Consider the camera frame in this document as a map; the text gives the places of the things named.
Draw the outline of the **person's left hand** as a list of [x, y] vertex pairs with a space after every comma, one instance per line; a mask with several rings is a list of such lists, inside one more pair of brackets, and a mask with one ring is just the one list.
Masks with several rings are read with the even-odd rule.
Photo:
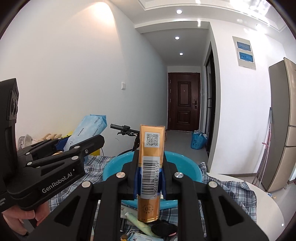
[[38, 226], [49, 214], [50, 208], [48, 201], [32, 211], [24, 211], [15, 205], [2, 212], [9, 227], [19, 235], [25, 235], [28, 232], [23, 225], [23, 220], [35, 219]]

